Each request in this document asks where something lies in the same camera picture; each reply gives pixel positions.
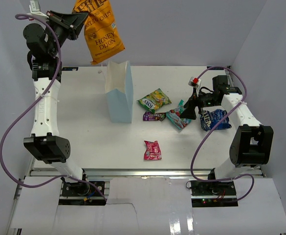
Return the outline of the teal Fox's candy bag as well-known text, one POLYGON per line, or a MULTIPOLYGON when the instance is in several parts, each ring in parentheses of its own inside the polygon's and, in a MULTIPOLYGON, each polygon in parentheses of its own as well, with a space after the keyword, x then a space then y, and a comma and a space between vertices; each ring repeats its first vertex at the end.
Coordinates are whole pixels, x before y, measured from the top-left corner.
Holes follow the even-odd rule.
POLYGON ((166 118, 168 118, 171 121, 171 123, 179 130, 184 129, 192 121, 191 119, 180 117, 180 115, 185 110, 183 105, 184 105, 184 100, 181 100, 176 108, 166 112, 166 118))

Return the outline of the orange Kettle chips bag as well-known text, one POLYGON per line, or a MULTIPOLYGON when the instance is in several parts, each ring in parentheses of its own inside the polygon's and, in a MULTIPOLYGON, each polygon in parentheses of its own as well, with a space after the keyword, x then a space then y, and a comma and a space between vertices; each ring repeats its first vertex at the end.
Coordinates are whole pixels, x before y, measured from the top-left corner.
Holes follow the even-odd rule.
POLYGON ((109 0, 78 0, 72 12, 88 13, 84 23, 84 36, 93 65, 125 50, 109 0))

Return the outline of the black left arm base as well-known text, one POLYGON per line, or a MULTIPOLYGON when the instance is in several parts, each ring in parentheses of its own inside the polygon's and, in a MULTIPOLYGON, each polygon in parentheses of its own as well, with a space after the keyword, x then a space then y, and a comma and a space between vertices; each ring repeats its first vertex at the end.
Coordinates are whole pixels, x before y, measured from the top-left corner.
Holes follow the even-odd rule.
POLYGON ((59 205, 62 206, 104 206, 105 199, 95 187, 84 183, 63 183, 59 205))

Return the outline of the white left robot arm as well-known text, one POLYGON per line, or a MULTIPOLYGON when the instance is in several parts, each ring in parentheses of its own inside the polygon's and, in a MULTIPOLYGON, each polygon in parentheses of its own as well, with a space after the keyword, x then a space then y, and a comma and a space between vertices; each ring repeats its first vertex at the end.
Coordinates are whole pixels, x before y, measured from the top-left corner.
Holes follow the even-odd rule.
POLYGON ((70 159, 70 142, 59 136, 57 125, 58 93, 61 86, 62 62, 57 55, 65 40, 76 40, 87 19, 86 12, 46 13, 46 27, 31 23, 23 30, 29 48, 28 63, 35 88, 34 124, 30 137, 24 138, 25 148, 40 162, 53 166, 62 181, 78 195, 89 191, 85 171, 70 159))

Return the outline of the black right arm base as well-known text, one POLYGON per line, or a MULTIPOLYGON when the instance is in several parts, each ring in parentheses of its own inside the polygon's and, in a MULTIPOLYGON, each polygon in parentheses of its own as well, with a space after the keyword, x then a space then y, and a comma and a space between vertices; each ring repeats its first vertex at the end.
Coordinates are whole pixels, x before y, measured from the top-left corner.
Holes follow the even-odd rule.
POLYGON ((188 181, 193 208, 237 207, 237 193, 233 182, 188 181))

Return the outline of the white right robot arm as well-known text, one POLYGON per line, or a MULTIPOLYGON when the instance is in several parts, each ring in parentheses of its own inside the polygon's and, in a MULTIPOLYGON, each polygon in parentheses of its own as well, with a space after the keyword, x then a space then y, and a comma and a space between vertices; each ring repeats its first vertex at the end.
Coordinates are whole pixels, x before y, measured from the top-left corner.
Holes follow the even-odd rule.
POLYGON ((213 77, 212 82, 212 91, 203 93, 201 80, 190 79, 188 84, 193 93, 180 117, 195 120, 195 109, 202 115, 206 107, 221 106, 226 114, 209 129, 209 134, 223 125, 227 118, 234 125, 236 133, 229 147, 229 157, 214 168, 207 179, 208 191, 219 195, 225 189, 223 181, 237 179, 248 168, 268 163, 274 132, 271 126, 262 125, 254 117, 244 101, 245 94, 238 87, 230 86, 225 75, 213 77))

